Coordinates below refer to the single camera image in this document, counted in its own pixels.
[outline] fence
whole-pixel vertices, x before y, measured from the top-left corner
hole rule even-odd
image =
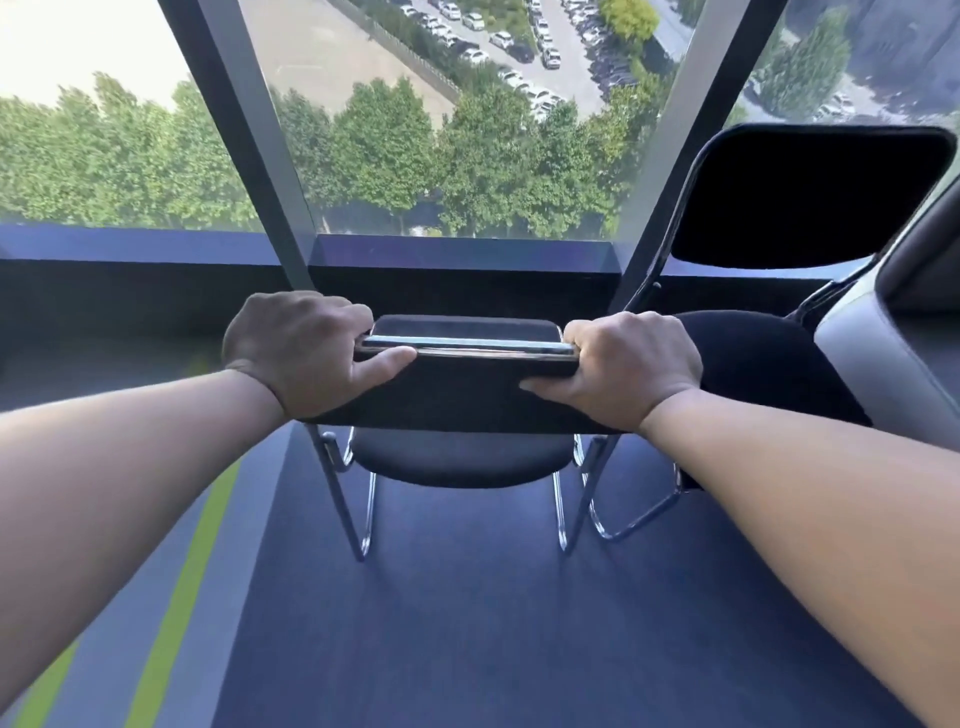
[[[445,99],[453,104],[456,104],[460,100],[460,89],[453,82],[430,63],[407,48],[400,40],[385,31],[379,23],[360,8],[353,5],[349,0],[329,0],[329,3],[356,23],[361,30],[369,33],[376,42],[400,59],[407,68],[430,84],[430,86]]]

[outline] chair seat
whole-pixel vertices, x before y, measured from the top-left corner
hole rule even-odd
[[[353,459],[371,473],[437,488],[506,488],[540,480],[573,458],[571,435],[423,432],[357,427]]]

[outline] tree canopy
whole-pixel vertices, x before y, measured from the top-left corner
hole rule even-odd
[[[375,228],[392,216],[392,232],[416,209],[437,233],[593,236],[615,228],[669,89],[636,72],[637,86],[613,89],[584,121],[562,103],[539,123],[525,97],[491,82],[464,91],[436,132],[405,80],[356,86],[332,118],[294,90],[271,95],[324,230],[362,202],[383,211]],[[195,85],[181,83],[167,109],[105,75],[52,107],[0,98],[0,220],[260,230]]]
[[[836,88],[850,60],[846,8],[832,8],[810,34],[781,46],[760,75],[760,101],[775,114],[805,121]]]
[[[647,0],[600,0],[600,14],[614,33],[631,43],[649,40],[660,24]]]

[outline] chair backrest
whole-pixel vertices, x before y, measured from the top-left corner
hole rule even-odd
[[[960,180],[817,327],[880,429],[960,451]]]

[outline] hand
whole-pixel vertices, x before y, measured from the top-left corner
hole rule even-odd
[[[653,311],[571,321],[564,341],[580,348],[569,379],[536,377],[520,386],[545,400],[569,404],[601,425],[642,434],[654,407],[700,387],[700,353],[673,316]]]
[[[255,293],[224,335],[224,367],[270,389],[287,417],[316,417],[393,379],[417,357],[397,347],[354,362],[354,342],[372,326],[369,308],[339,296]]]

